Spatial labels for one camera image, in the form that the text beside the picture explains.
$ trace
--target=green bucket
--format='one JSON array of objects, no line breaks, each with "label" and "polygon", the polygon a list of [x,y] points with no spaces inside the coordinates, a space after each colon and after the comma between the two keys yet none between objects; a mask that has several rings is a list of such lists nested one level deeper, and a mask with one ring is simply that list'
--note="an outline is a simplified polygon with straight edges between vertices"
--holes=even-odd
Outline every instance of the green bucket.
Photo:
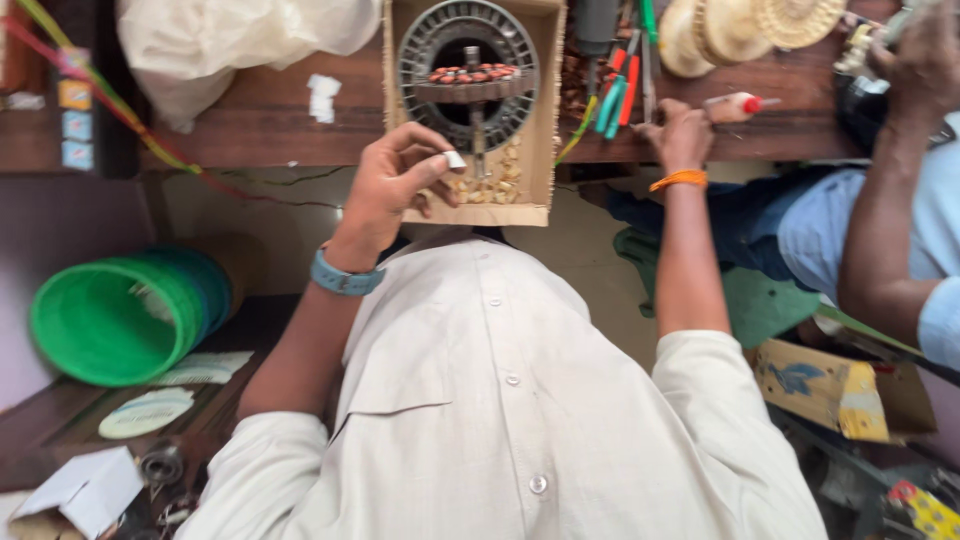
[{"label": "green bucket", "polygon": [[[131,292],[142,284],[174,324],[151,315]],[[64,373],[102,386],[138,384],[190,352],[202,309],[192,284],[147,260],[105,258],[67,268],[45,283],[31,307],[39,349]]]}]

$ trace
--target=shirt pocket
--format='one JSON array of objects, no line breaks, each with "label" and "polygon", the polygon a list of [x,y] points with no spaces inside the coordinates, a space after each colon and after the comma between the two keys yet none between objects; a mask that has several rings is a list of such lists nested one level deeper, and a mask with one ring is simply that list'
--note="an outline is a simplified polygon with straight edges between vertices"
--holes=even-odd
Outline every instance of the shirt pocket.
[{"label": "shirt pocket", "polygon": [[453,403],[448,308],[426,304],[408,309],[376,337],[362,362],[363,373],[334,437],[354,414],[389,415]]}]

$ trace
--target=white plastic sheet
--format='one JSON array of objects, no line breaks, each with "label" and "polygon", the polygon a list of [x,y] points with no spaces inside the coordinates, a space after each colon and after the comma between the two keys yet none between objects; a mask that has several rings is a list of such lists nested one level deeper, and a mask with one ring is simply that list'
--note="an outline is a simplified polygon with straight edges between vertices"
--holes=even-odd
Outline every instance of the white plastic sheet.
[{"label": "white plastic sheet", "polygon": [[349,55],[376,32],[382,0],[122,0],[117,32],[159,116],[189,132],[236,69],[283,69],[314,51]]}]

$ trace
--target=blue watch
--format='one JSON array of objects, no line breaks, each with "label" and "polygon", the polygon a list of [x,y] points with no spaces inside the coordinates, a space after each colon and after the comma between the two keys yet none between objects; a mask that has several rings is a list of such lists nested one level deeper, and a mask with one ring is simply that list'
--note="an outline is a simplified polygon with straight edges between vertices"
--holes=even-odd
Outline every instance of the blue watch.
[{"label": "blue watch", "polygon": [[324,250],[317,252],[310,265],[310,278],[317,285],[345,296],[365,296],[373,292],[383,281],[386,270],[373,270],[366,274],[350,274],[337,270],[324,260]]}]

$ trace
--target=red wire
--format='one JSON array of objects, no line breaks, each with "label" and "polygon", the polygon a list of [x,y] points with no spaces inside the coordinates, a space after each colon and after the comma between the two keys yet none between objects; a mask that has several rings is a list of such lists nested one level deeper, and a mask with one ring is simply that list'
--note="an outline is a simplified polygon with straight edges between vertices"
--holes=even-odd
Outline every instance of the red wire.
[{"label": "red wire", "polygon": [[[56,53],[56,51],[54,51],[51,47],[49,47],[48,45],[40,41],[30,31],[24,28],[23,25],[21,25],[19,22],[17,22],[16,20],[8,16],[0,17],[0,20],[2,20],[4,26],[7,27],[7,30],[9,30],[11,34],[13,34],[16,38],[20,39],[24,43],[26,43],[28,46],[30,46],[30,48],[37,51],[41,56],[46,58],[50,63],[58,67],[60,71],[63,72],[65,75],[68,75],[70,77],[76,77],[78,79],[82,79],[89,83],[89,78],[86,76],[86,74],[82,70],[77,69],[75,67],[70,67],[65,62],[63,62],[60,56]],[[116,106],[113,104],[112,101],[110,101],[110,99],[106,96],[106,94],[104,94],[104,92],[98,86],[93,84],[91,84],[90,86],[93,88],[93,94],[97,97],[97,99],[100,100],[100,102],[103,103],[110,110],[110,112],[113,113],[114,116],[119,118],[121,122],[123,122],[128,128],[130,128],[132,131],[136,133],[137,129],[133,125],[133,123],[126,117],[126,115],[124,115],[122,112],[120,112],[116,108]],[[164,141],[160,137],[156,136],[156,133],[150,128],[144,126],[144,130],[149,136],[154,138],[157,145],[163,147],[164,150],[169,152],[178,160],[184,163],[193,162],[193,160],[190,160],[186,158],[183,154],[181,154],[180,151],[178,151],[175,146]],[[270,203],[277,203],[280,205],[287,205],[290,207],[316,206],[316,207],[327,207],[332,209],[340,208],[337,205],[331,205],[329,203],[321,203],[318,201],[304,201],[300,203],[295,203],[292,201],[284,201],[281,199],[277,199],[276,197],[271,197],[270,195],[253,195],[242,189],[233,187],[232,185],[227,185],[220,182],[213,175],[211,175],[210,173],[206,172],[203,169],[201,169],[200,173],[197,173],[197,176],[203,179],[207,185],[213,187],[214,189],[217,189],[218,191],[226,193],[227,195],[237,197],[238,199],[244,199],[247,201],[266,201]]]}]

